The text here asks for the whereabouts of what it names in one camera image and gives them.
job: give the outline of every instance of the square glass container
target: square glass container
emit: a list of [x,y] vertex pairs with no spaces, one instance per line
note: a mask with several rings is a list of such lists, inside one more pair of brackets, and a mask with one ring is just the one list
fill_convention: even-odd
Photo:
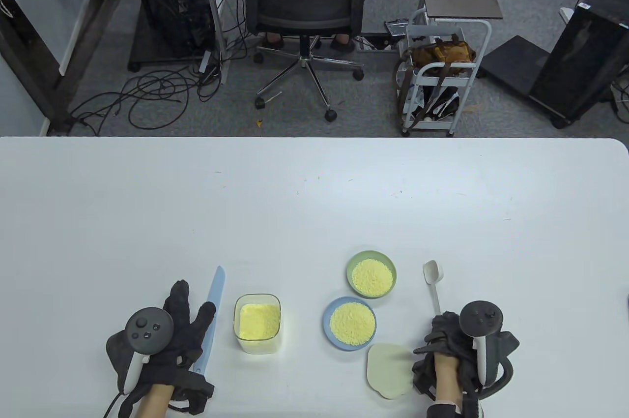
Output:
[[[245,305],[273,305],[279,308],[279,326],[274,336],[268,339],[243,339],[240,337],[240,310]],[[272,294],[247,294],[236,301],[234,308],[234,334],[240,347],[248,354],[272,354],[281,346],[282,308],[279,299]]]

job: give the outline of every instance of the blue bowl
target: blue bowl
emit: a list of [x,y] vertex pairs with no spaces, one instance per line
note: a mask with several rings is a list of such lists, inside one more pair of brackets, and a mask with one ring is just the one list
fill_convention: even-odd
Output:
[[328,307],[323,312],[323,331],[325,332],[325,335],[328,337],[330,342],[332,342],[332,344],[334,344],[342,351],[358,351],[359,349],[364,348],[371,342],[371,340],[375,336],[375,330],[377,329],[378,325],[376,322],[375,328],[373,328],[373,335],[371,335],[369,341],[365,344],[360,344],[360,346],[352,346],[351,344],[345,344],[344,342],[339,341],[330,329],[330,319],[332,318],[332,314],[335,312],[335,310],[339,308],[339,306],[346,303],[360,303],[360,305],[366,306],[367,308],[369,308],[369,310],[373,314],[373,318],[375,319],[375,313],[373,312],[371,306],[369,306],[363,299],[357,299],[356,297],[340,297],[339,299],[336,299],[335,301],[330,303],[330,305],[328,305]]

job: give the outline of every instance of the chair base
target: chair base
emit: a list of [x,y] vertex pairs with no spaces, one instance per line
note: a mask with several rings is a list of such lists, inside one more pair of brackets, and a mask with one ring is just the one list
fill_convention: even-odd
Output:
[[256,92],[256,108],[261,110],[265,107],[266,101],[261,96],[267,90],[269,90],[272,86],[276,85],[279,81],[283,80],[283,78],[287,77],[293,70],[301,67],[302,69],[307,69],[308,74],[312,77],[317,90],[319,90],[319,95],[321,95],[321,99],[323,99],[323,103],[326,108],[325,119],[329,122],[333,122],[337,119],[337,112],[332,110],[330,106],[330,101],[326,96],[323,87],[321,86],[321,82],[317,77],[315,70],[312,67],[312,62],[320,62],[326,63],[330,65],[335,65],[337,67],[341,67],[343,69],[352,69],[352,76],[357,81],[361,81],[364,76],[364,64],[352,62],[350,60],[342,60],[342,59],[332,59],[332,58],[324,58],[323,56],[317,56],[312,53],[312,49],[317,47],[317,43],[319,43],[319,36],[315,36],[314,39],[310,42],[310,38],[308,36],[300,36],[299,37],[299,47],[300,52],[298,54],[292,54],[289,52],[271,49],[263,46],[258,46],[256,49],[256,54],[254,55],[254,62],[262,63],[264,58],[262,53],[271,54],[272,56],[281,56],[282,58],[292,58],[293,62],[286,67],[282,72],[277,74],[268,84],[263,86],[258,92]]

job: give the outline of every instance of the light blue knife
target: light blue knife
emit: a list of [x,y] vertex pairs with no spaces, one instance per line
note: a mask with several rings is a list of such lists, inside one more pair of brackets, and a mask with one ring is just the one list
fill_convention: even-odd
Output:
[[205,371],[207,369],[207,361],[209,360],[209,353],[212,352],[212,344],[214,342],[214,332],[216,331],[216,317],[218,316],[218,308],[221,306],[221,297],[223,296],[223,288],[225,287],[225,269],[221,266],[216,268],[216,273],[214,274],[214,279],[212,281],[212,285],[209,288],[209,293],[207,294],[207,301],[211,301],[214,305],[216,305],[216,315],[214,315],[214,320],[212,324],[207,328],[207,333],[205,333],[205,338],[203,339],[202,349],[203,353],[200,356],[199,360],[195,362],[193,366],[193,371],[198,374],[205,375]]

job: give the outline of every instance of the green bowl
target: green bowl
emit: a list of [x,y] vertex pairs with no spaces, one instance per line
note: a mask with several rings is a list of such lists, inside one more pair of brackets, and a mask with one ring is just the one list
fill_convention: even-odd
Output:
[[[355,269],[356,265],[358,265],[359,262],[364,261],[365,259],[375,259],[376,261],[380,261],[386,267],[388,267],[389,270],[391,271],[391,274],[393,274],[393,284],[391,284],[391,288],[389,288],[389,290],[384,292],[384,294],[378,295],[377,297],[370,297],[369,295],[365,295],[360,290],[358,290],[358,288],[356,288],[356,286],[354,285],[352,281],[353,270]],[[398,273],[395,270],[395,266],[391,262],[391,259],[387,258],[387,256],[382,254],[382,252],[378,252],[378,251],[359,252],[358,254],[353,256],[353,258],[350,259],[349,263],[347,264],[347,281],[350,283],[350,286],[353,288],[353,290],[364,299],[379,299],[380,297],[384,297],[384,295],[388,294],[391,290],[393,290],[393,287],[395,287],[395,282],[397,280],[398,280]]]

